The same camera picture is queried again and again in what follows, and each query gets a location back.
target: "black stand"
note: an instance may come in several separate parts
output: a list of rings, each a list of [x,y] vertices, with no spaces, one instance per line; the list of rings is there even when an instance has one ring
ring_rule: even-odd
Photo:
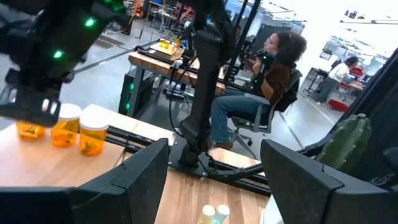
[[[183,138],[177,138],[171,149],[169,166],[176,170],[207,177],[257,194],[270,196],[267,179],[261,164],[237,168],[208,155],[210,139],[210,108],[213,101],[218,73],[221,41],[214,34],[199,30],[195,49],[202,66],[199,68],[192,112],[180,124]]]

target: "red object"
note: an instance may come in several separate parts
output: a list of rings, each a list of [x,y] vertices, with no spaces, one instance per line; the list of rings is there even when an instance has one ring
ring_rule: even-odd
[[[342,102],[339,102],[336,100],[329,100],[328,103],[331,106],[331,108],[334,110],[341,111],[341,112],[345,112],[348,110],[348,106]]]

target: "white bottle cap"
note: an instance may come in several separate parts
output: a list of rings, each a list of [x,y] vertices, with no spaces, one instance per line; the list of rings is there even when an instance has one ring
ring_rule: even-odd
[[[213,206],[211,205],[205,205],[203,206],[203,209],[201,211],[206,217],[213,217],[214,214],[216,213],[216,210],[214,209]]]
[[[81,115],[81,108],[71,103],[62,103],[60,108],[59,119],[64,121],[73,121]]]
[[[109,127],[103,118],[88,115],[80,116],[80,126],[90,131],[102,131]]]
[[[217,208],[217,212],[218,212],[220,215],[228,216],[229,213],[231,212],[231,210],[230,210],[230,209],[228,208],[228,206],[226,206],[226,205],[219,205],[218,208]]]

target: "green cactus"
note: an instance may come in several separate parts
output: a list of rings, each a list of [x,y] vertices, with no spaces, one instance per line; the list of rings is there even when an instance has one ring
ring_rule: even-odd
[[[365,114],[351,115],[337,124],[331,139],[315,160],[348,173],[366,150],[371,132],[370,120]]]

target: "workbench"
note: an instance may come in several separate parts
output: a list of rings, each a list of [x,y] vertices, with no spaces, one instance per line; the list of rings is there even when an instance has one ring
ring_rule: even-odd
[[[153,140],[168,138],[174,143],[171,131],[138,121],[96,105],[83,110],[84,115],[105,119],[110,125]],[[0,131],[0,184],[1,186],[79,186],[117,164],[123,147],[105,143],[98,157],[85,157],[78,152],[78,144],[54,148],[47,131],[44,139],[22,142],[15,125]],[[210,150],[217,160],[247,167],[258,163],[239,154],[220,148]],[[167,179],[157,213],[156,224],[194,224],[201,209],[210,204],[225,204],[231,215],[224,224],[257,224],[268,198],[210,179],[199,179],[177,171],[168,170]]]
[[[183,51],[177,51],[176,54],[170,55],[170,60],[174,61],[181,57]],[[134,77],[134,89],[130,95],[130,108],[127,113],[128,116],[132,116],[137,113],[138,103],[139,103],[139,93],[141,83],[143,82],[144,72],[145,70],[153,72],[154,74],[161,75],[165,78],[171,78],[172,70],[170,69],[170,64],[161,62],[154,58],[148,57],[146,55],[142,55],[139,52],[133,52],[129,54],[128,57],[130,64],[137,67],[136,75]],[[192,63],[191,67],[195,69],[199,69],[199,60]],[[221,68],[218,74],[219,78],[224,78],[224,71]],[[180,83],[184,83],[187,85],[196,85],[198,79],[198,75],[193,72],[185,72],[183,74],[183,69],[179,68],[173,75],[173,81],[179,80]],[[216,85],[216,93],[223,93],[225,90],[225,85],[222,83],[217,83]]]

